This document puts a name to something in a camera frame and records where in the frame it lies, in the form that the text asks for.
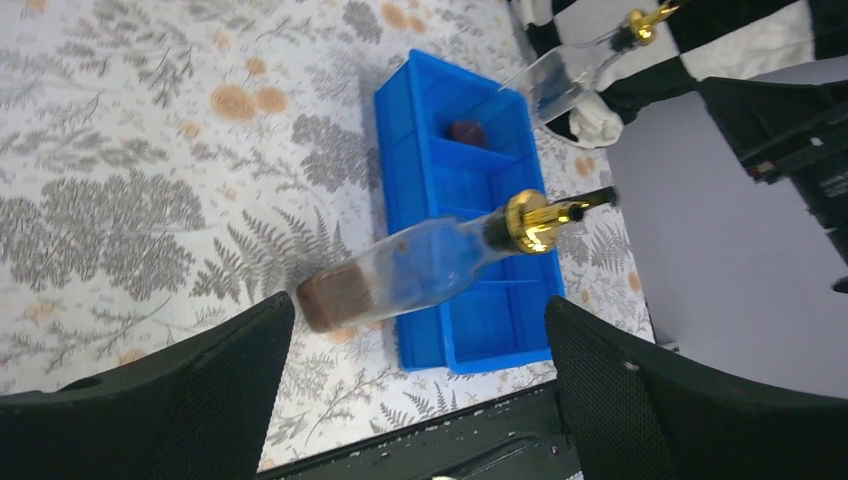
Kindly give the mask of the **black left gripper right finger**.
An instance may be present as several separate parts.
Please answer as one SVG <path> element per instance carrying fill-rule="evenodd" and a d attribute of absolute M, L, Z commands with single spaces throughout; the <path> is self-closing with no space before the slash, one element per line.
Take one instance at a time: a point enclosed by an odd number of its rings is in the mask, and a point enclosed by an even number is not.
<path fill-rule="evenodd" d="M 560 405 L 587 479 L 843 479 L 847 403 L 697 363 L 552 297 Z"/>

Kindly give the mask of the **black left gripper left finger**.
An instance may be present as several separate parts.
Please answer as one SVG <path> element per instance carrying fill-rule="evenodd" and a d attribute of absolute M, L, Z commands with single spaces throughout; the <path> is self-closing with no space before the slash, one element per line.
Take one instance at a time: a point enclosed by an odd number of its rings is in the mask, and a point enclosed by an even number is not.
<path fill-rule="evenodd" d="M 295 320 L 279 292 L 201 334 L 1 400 L 5 479 L 252 479 Z"/>

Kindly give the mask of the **glass oil bottle gold spout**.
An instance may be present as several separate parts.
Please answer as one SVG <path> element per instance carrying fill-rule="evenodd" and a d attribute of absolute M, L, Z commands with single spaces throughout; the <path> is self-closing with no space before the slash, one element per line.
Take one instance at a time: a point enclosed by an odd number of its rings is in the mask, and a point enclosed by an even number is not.
<path fill-rule="evenodd" d="M 614 187 L 554 202 L 527 189 L 473 220 L 438 217 L 392 234 L 307 278 L 296 298 L 316 333 L 433 307 L 468 289 L 491 264 L 551 252 L 562 226 L 617 202 Z"/>

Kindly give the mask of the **blue plastic divided bin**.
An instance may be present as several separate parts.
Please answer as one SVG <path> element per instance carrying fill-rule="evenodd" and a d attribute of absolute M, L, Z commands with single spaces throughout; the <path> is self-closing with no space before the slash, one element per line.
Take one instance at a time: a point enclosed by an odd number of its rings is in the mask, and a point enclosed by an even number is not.
<path fill-rule="evenodd" d="M 430 218 L 473 220 L 543 189 L 519 93 L 414 49 L 374 103 L 390 232 Z M 489 265 L 459 295 L 397 318 L 400 364 L 471 374 L 547 361 L 545 306 L 563 292 L 555 253 Z"/>

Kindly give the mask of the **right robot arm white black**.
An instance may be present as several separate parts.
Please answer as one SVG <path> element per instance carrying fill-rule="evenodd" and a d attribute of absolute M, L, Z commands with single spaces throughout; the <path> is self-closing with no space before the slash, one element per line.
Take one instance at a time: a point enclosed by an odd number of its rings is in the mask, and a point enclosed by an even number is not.
<path fill-rule="evenodd" d="M 847 259 L 847 82 L 770 83 L 709 77 L 696 91 L 756 183 L 788 179 Z"/>

